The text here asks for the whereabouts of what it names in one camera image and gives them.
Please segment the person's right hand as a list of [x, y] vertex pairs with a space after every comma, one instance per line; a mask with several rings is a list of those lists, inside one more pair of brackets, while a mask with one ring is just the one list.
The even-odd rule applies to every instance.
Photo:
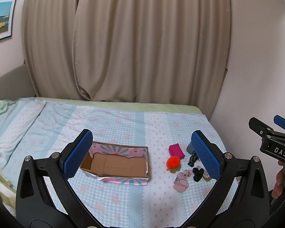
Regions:
[[283, 192], [283, 187], [282, 187], [282, 182], [283, 182], [283, 171], [280, 170], [278, 174], [276, 175], [276, 183], [274, 186], [274, 189], [272, 190], [272, 198], [273, 199], [278, 199], [278, 197], [282, 194]]

